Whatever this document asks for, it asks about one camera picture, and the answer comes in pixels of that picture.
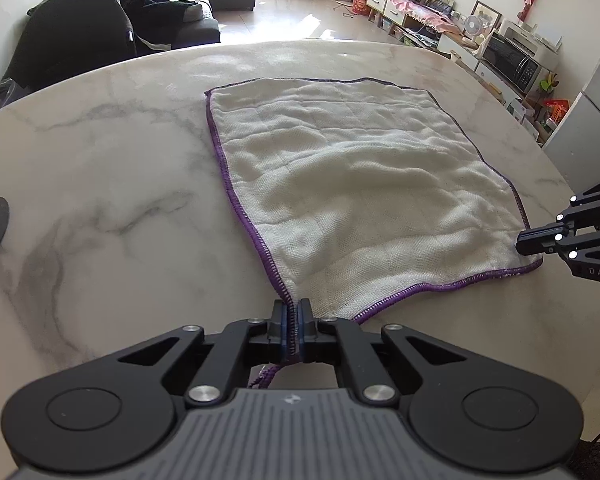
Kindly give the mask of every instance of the drawer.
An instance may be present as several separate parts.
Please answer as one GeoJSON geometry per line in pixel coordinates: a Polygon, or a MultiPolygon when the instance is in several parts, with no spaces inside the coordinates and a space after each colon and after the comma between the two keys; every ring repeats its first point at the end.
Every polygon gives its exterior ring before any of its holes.
{"type": "Polygon", "coordinates": [[[478,66],[478,60],[467,49],[458,45],[446,34],[442,34],[442,36],[440,36],[440,41],[438,42],[438,52],[444,52],[445,54],[456,54],[456,56],[462,59],[462,62],[474,72],[478,66]]]}
{"type": "Polygon", "coordinates": [[[503,81],[490,67],[484,63],[478,63],[478,68],[475,69],[475,73],[484,79],[487,83],[491,83],[498,90],[502,92],[505,103],[504,107],[508,107],[509,103],[515,99],[523,99],[506,81],[503,81]]]}
{"type": "Polygon", "coordinates": [[[382,13],[385,17],[389,18],[392,22],[402,26],[404,23],[404,12],[396,9],[392,0],[387,0],[384,6],[384,12],[382,13]]]}
{"type": "Polygon", "coordinates": [[[384,10],[384,3],[386,0],[366,0],[366,4],[372,9],[379,10],[382,12],[384,10]]]}

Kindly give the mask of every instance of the white fan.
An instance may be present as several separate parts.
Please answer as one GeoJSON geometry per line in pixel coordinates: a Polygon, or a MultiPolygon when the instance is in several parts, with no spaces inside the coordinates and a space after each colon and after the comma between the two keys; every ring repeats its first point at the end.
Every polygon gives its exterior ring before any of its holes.
{"type": "Polygon", "coordinates": [[[484,23],[478,16],[471,15],[464,22],[464,32],[473,40],[484,30],[484,23]]]}

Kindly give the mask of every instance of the white towel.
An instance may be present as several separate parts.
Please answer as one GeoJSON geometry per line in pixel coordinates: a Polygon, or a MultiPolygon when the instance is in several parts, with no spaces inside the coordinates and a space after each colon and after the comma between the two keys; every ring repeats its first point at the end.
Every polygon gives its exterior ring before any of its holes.
{"type": "Polygon", "coordinates": [[[512,183],[427,91],[263,78],[206,94],[227,193],[287,303],[362,322],[542,263],[516,253],[512,183]]]}

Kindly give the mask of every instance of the gray ribbed plate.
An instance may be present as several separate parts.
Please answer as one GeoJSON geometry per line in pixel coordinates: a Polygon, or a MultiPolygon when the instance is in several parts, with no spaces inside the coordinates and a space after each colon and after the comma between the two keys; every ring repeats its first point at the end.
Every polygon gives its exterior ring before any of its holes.
{"type": "MultiPolygon", "coordinates": [[[[16,480],[50,480],[28,468],[16,480]]],[[[397,413],[354,402],[347,390],[246,390],[193,410],[160,449],[100,480],[469,480],[426,453],[397,413]]],[[[561,469],[541,480],[573,478],[561,469]]]]}

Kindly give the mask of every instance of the dark carpet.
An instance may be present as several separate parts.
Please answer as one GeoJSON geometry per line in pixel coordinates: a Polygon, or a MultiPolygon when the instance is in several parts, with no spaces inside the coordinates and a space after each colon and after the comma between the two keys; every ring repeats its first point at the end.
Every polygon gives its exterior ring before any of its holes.
{"type": "Polygon", "coordinates": [[[600,442],[581,440],[568,467],[582,480],[600,480],[600,442]]]}

